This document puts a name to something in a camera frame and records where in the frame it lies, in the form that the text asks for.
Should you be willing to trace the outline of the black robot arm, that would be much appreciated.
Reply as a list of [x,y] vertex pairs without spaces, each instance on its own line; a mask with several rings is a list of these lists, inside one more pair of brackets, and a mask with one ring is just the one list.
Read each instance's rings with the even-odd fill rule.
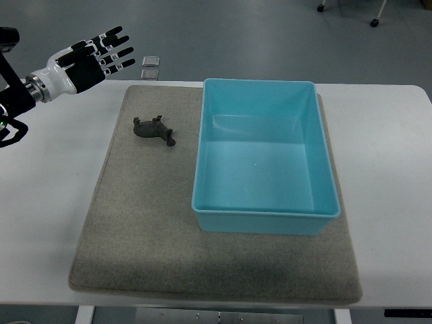
[[1,91],[1,148],[25,137],[28,126],[16,118],[36,106],[28,87],[4,57],[4,53],[9,53],[19,41],[20,35],[16,28],[1,27],[1,76],[8,85]]

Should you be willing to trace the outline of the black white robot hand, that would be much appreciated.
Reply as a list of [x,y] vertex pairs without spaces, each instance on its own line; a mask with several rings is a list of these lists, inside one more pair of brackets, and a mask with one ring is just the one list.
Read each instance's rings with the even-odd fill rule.
[[115,27],[48,58],[45,68],[26,77],[26,88],[34,100],[47,103],[63,94],[79,94],[104,81],[107,76],[133,65],[133,58],[120,61],[133,52],[133,47],[113,52],[129,40],[129,36],[118,36],[121,31],[121,26]]

